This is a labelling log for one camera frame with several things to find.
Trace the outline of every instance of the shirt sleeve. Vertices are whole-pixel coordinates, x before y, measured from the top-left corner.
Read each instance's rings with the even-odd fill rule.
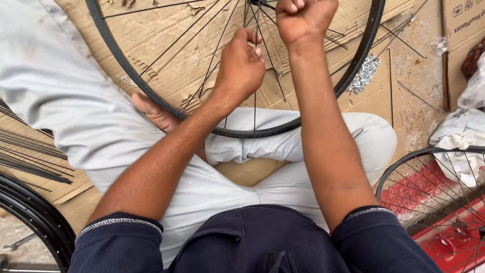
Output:
[[[385,207],[365,206],[352,211],[335,228],[332,241],[353,272],[441,272]]]
[[[155,220],[113,213],[76,237],[68,273],[160,273],[163,227]]]

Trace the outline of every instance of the navy blue shirt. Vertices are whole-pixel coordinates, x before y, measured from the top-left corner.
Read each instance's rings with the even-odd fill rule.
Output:
[[[349,213],[330,237],[301,213],[254,205],[212,216],[168,269],[156,221],[114,213],[76,239],[69,273],[439,273],[394,213],[366,206]]]

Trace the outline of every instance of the forearm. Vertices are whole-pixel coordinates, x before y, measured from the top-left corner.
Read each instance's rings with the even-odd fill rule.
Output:
[[[230,112],[207,101],[128,167],[101,199],[89,222],[125,212],[159,221],[178,182],[212,129]]]
[[[289,52],[302,119],[305,164],[317,201],[333,230],[348,212],[377,201],[337,105],[323,41],[309,41]]]

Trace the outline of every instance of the concrete floor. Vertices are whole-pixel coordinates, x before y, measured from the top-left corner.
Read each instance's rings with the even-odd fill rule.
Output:
[[[385,25],[392,29],[406,20],[425,2],[415,0],[414,7],[396,16]],[[441,0],[428,0],[399,37],[416,49],[424,57],[420,57],[403,42],[395,39],[391,44],[398,72],[398,80],[423,100],[437,108],[423,103],[419,98],[399,86],[399,95],[403,102],[403,118],[406,128],[406,148],[416,151],[428,146],[428,138],[444,118],[442,59],[436,55],[432,42],[442,36]],[[30,234],[30,230],[10,216],[0,219],[0,246],[10,243]],[[23,244],[14,252],[0,250],[8,254],[13,262],[50,263],[54,260],[39,238],[34,238]]]

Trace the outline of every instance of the fist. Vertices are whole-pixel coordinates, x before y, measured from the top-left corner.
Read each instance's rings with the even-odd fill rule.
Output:
[[[338,7],[338,0],[279,0],[276,24],[288,50],[309,39],[323,42]]]
[[[266,67],[261,48],[253,48],[262,41],[256,32],[238,29],[232,40],[222,50],[221,64],[210,97],[234,108],[238,107],[263,83]]]

